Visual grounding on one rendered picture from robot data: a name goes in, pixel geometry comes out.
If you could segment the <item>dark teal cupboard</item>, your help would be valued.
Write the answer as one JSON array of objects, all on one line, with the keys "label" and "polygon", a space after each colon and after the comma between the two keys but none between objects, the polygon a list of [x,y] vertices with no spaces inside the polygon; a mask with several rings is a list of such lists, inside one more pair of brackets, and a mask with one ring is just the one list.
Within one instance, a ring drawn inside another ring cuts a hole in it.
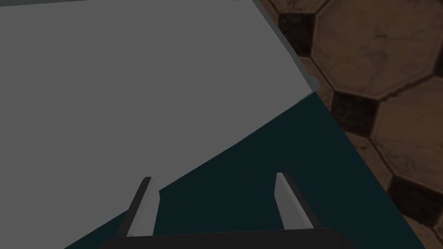
[{"label": "dark teal cupboard", "polygon": [[[284,230],[280,172],[314,228]],[[65,249],[425,249],[316,94],[162,189],[152,238],[118,238],[127,213]]]}]

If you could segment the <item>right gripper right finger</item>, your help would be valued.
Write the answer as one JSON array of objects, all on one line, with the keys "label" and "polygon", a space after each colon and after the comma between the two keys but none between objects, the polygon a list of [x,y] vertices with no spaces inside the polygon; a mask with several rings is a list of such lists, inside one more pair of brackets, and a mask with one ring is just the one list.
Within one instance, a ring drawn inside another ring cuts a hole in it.
[{"label": "right gripper right finger", "polygon": [[274,198],[285,230],[321,228],[318,218],[288,172],[276,174]]}]

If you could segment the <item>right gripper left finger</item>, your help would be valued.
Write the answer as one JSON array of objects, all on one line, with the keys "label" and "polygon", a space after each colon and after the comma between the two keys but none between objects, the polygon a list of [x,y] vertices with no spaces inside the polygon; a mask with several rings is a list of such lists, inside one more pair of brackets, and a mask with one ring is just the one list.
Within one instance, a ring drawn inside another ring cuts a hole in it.
[{"label": "right gripper left finger", "polygon": [[145,177],[127,210],[117,237],[152,236],[160,202],[156,177]]}]

